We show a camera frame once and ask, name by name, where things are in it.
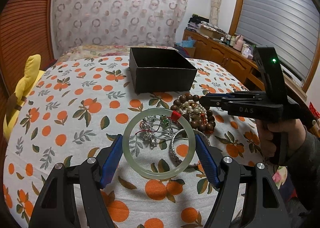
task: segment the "hand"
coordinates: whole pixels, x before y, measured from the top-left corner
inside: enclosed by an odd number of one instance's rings
[[[272,132],[288,133],[288,157],[291,157],[294,152],[302,146],[306,139],[306,130],[299,119],[287,120],[279,123],[269,123],[268,129],[263,127],[261,120],[256,120],[256,124],[262,154],[265,157],[273,157],[276,152],[276,145],[271,142],[273,139]]]

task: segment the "cabinet door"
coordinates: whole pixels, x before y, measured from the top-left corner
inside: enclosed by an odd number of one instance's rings
[[[210,61],[217,63],[218,65],[224,66],[225,59],[230,57],[230,53],[217,45],[210,46]]]
[[[243,84],[250,72],[251,66],[231,54],[226,59],[224,68]]]
[[[210,44],[207,40],[202,40],[200,38],[197,39],[194,47],[196,48],[194,58],[196,59],[203,59],[203,60],[210,60]]]

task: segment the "screw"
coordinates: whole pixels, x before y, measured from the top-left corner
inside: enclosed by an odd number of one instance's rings
[[[89,164],[93,164],[94,162],[96,162],[96,158],[88,158],[88,159],[87,159],[87,162],[88,162]]]
[[[232,162],[232,158],[230,158],[230,157],[224,157],[224,158],[223,158],[223,161],[226,162],[226,163],[231,163],[231,162]]]
[[[57,164],[54,165],[55,169],[61,169],[62,167],[63,167],[62,163],[57,163]]]
[[[258,163],[257,167],[260,168],[260,169],[264,169],[264,165],[262,163]]]

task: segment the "black box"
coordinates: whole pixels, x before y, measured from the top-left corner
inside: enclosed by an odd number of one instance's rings
[[[129,68],[137,94],[189,91],[197,69],[176,50],[130,48]]]

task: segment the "window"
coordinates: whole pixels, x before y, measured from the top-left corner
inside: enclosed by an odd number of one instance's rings
[[[286,68],[304,81],[319,36],[319,13],[311,0],[243,0],[236,34],[273,45]]]

